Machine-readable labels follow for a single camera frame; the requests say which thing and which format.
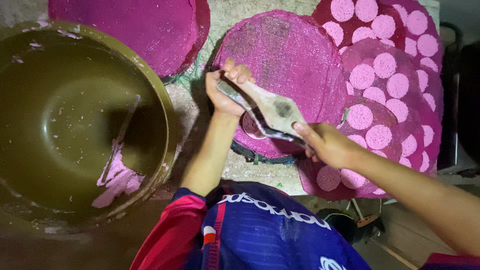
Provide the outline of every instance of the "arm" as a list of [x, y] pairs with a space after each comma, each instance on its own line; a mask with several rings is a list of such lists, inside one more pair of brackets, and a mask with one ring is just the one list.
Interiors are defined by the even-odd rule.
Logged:
[[[229, 72], [230, 78], [237, 79], [240, 84], [247, 80], [255, 82], [251, 78], [251, 71], [244, 64], [235, 66], [233, 58], [229, 57], [225, 61], [223, 71]], [[206, 91], [215, 106], [215, 112], [202, 148], [187, 166], [181, 184], [181, 187], [186, 187], [202, 196], [210, 193], [220, 182], [233, 134], [240, 117], [245, 112], [242, 107], [216, 89], [220, 72], [209, 72], [206, 75]]]
[[353, 170], [420, 215], [456, 252], [480, 256], [480, 198], [455, 186], [378, 156], [343, 136], [335, 127], [295, 123], [313, 147], [313, 161]]

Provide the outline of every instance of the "pink paste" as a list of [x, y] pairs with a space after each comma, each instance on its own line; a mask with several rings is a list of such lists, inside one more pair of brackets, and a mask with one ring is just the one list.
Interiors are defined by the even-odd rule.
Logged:
[[347, 116], [348, 124], [354, 129], [366, 129], [372, 124], [373, 114], [370, 108], [365, 105], [356, 104], [350, 107]]
[[375, 125], [365, 134], [365, 141], [368, 147], [375, 150], [387, 147], [391, 140], [392, 132], [384, 125]]

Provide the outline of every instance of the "red sleeve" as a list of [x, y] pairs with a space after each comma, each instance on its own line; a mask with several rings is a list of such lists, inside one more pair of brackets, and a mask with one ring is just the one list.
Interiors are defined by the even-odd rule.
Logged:
[[204, 199], [192, 193], [170, 203], [142, 244], [130, 270], [183, 269], [206, 213]]

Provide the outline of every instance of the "finger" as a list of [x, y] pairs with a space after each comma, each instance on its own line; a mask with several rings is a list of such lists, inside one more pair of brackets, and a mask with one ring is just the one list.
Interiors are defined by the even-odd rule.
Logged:
[[235, 59], [233, 57], [228, 57], [225, 60], [225, 65], [223, 66], [223, 70], [226, 72], [230, 72], [235, 67]]

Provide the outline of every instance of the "magenta rice paper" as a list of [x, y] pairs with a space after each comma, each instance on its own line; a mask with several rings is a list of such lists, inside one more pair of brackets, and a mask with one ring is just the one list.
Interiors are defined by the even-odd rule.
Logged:
[[[337, 125], [347, 95], [340, 55], [309, 16], [273, 10], [237, 23], [225, 36], [214, 67], [228, 57], [246, 64], [257, 85], [295, 101], [308, 123]], [[239, 125], [234, 140], [268, 158], [303, 153], [283, 140], [255, 139]]]

